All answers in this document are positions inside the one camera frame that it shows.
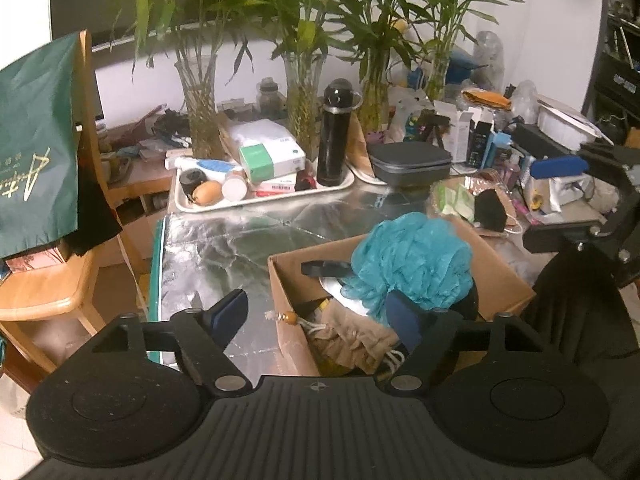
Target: green and white box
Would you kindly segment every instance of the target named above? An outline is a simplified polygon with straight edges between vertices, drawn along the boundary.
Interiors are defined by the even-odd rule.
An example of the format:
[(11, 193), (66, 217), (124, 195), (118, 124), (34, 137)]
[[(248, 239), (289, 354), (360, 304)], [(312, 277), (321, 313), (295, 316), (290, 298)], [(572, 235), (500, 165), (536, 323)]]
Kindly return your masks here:
[(305, 169), (305, 152), (292, 137), (245, 146), (238, 151), (240, 164), (252, 184)]

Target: chair seat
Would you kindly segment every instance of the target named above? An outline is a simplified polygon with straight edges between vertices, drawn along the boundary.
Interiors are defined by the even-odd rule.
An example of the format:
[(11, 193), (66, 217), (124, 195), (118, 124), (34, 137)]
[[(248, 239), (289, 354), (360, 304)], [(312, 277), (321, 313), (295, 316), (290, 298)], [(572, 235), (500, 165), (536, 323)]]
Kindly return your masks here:
[(65, 264), (12, 274), (0, 285), (0, 321), (45, 319), (78, 308), (92, 284), (96, 249)]

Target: black thermos bottle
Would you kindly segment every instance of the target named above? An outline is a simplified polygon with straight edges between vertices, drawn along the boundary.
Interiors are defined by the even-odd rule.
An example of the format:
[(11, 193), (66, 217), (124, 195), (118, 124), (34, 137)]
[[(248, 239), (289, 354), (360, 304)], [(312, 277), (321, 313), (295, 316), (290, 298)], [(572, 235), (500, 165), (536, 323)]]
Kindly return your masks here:
[(335, 79), (324, 90), (322, 128), (316, 180), (321, 186), (342, 183), (342, 165), (353, 107), (353, 87), (346, 79)]

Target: green packet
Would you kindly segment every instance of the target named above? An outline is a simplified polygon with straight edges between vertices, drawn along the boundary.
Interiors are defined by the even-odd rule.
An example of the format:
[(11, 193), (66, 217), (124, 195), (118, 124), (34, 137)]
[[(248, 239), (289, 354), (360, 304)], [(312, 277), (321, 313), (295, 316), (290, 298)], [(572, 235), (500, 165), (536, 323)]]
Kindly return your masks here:
[(474, 222), (474, 196), (469, 190), (458, 184), (457, 189), (451, 189), (444, 183), (440, 183), (435, 189), (436, 204), (444, 215), (462, 216), (470, 223)]

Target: screw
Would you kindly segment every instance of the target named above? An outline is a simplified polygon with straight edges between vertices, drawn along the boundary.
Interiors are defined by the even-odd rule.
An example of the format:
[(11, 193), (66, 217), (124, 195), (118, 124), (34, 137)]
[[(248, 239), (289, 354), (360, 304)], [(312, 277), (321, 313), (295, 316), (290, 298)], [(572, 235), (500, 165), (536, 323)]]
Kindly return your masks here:
[(223, 392), (236, 392), (244, 388), (246, 381), (237, 375), (223, 375), (214, 383), (216, 388)]
[(629, 251), (627, 251), (626, 249), (622, 249), (619, 253), (618, 253), (618, 259), (624, 263), (624, 264), (628, 264), (629, 260), (631, 260), (631, 253)]
[(401, 392), (412, 392), (422, 386), (422, 381), (412, 375), (398, 375), (391, 379), (391, 385)]

